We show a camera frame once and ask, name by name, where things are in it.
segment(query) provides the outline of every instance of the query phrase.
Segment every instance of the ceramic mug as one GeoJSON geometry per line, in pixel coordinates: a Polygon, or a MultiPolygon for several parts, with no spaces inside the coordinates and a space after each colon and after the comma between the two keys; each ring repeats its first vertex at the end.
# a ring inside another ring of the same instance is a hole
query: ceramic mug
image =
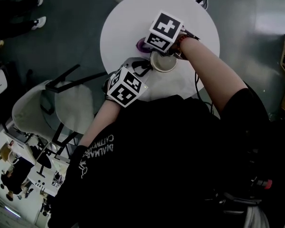
{"type": "Polygon", "coordinates": [[[162,57],[157,51],[153,51],[150,56],[150,63],[156,71],[168,73],[176,67],[177,59],[174,56],[162,57]]]}

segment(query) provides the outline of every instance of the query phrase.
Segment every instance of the white round table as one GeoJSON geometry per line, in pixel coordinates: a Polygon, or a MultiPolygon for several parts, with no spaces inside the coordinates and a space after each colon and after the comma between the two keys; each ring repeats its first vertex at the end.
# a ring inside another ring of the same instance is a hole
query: white round table
{"type": "MultiPolygon", "coordinates": [[[[183,20],[184,27],[219,56],[219,35],[215,24],[194,0],[123,0],[106,19],[100,37],[100,53],[107,73],[116,71],[129,57],[149,57],[138,51],[135,45],[148,35],[160,10],[183,20]]],[[[195,71],[188,61],[178,60],[175,69],[168,73],[153,70],[150,74],[145,82],[149,89],[143,94],[148,94],[146,100],[170,95],[187,98],[196,93],[195,71]]],[[[203,87],[199,81],[198,90],[203,87]]]]}

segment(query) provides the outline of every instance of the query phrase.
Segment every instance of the black pants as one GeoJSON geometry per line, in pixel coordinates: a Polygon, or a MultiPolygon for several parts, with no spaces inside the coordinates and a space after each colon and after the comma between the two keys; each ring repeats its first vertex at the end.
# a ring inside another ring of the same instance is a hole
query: black pants
{"type": "Polygon", "coordinates": [[[10,20],[37,6],[38,0],[0,0],[0,39],[10,38],[29,32],[34,21],[10,23],[10,20]]]}

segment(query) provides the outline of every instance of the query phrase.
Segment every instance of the concrete floor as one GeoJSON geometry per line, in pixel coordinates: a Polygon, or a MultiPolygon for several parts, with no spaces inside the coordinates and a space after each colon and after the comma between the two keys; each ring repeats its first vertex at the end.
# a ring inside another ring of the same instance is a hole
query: concrete floor
{"type": "MultiPolygon", "coordinates": [[[[102,72],[100,34],[115,5],[114,0],[44,0],[29,16],[47,16],[46,25],[7,39],[1,57],[17,63],[23,82],[31,68],[36,84],[54,79],[77,63],[81,68],[71,80],[102,72]]],[[[285,34],[285,0],[209,0],[207,11],[218,29],[221,59],[256,91],[272,119],[278,118],[285,90],[285,75],[278,64],[285,34]]],[[[86,83],[93,91],[96,110],[103,100],[100,85],[104,79],[86,83]]],[[[201,95],[208,99],[204,89],[201,95]]]]}

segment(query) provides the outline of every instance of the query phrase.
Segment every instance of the purple object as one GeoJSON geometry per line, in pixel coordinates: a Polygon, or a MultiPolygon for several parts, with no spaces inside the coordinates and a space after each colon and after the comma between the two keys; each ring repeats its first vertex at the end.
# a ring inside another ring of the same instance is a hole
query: purple object
{"type": "Polygon", "coordinates": [[[140,39],[137,44],[136,44],[136,48],[143,53],[151,53],[152,50],[149,48],[144,47],[144,45],[146,45],[146,43],[144,42],[144,40],[146,39],[146,37],[140,39]]]}

